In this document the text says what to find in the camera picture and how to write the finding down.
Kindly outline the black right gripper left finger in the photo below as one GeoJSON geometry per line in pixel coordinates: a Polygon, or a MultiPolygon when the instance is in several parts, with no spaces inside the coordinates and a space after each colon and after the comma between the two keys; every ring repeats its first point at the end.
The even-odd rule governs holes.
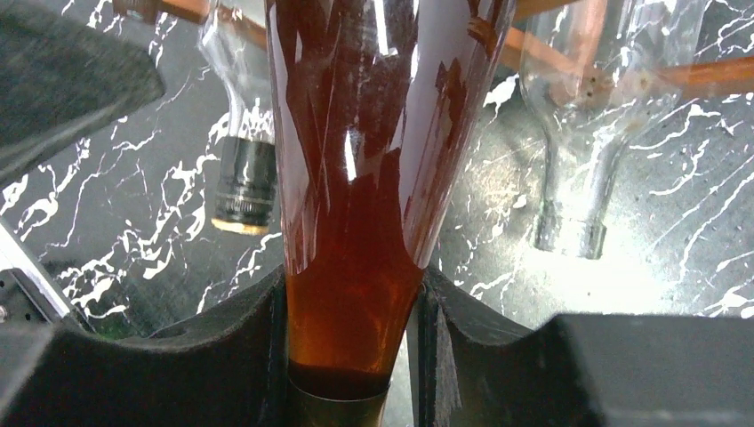
{"type": "Polygon", "coordinates": [[[1,327],[4,426],[280,426],[285,275],[150,337],[65,323],[1,327]]]}

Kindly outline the gold-capped red wine bottle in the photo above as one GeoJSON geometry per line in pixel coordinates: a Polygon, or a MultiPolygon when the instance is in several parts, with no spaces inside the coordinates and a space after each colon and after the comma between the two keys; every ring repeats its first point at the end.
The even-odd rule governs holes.
{"type": "Polygon", "coordinates": [[[377,426],[511,1],[269,1],[286,422],[377,426]]]}

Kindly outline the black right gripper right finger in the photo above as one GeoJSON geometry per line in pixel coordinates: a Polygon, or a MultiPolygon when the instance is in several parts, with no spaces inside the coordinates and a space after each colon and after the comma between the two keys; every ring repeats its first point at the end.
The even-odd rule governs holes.
{"type": "Polygon", "coordinates": [[[559,314],[530,330],[429,268],[407,328],[418,426],[750,426],[753,323],[559,314]]]}

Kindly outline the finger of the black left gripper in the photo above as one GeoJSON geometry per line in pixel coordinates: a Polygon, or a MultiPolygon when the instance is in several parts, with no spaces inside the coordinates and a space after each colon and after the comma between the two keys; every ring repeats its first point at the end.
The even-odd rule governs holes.
{"type": "Polygon", "coordinates": [[[1,181],[161,98],[148,52],[35,1],[1,3],[1,181]]]}

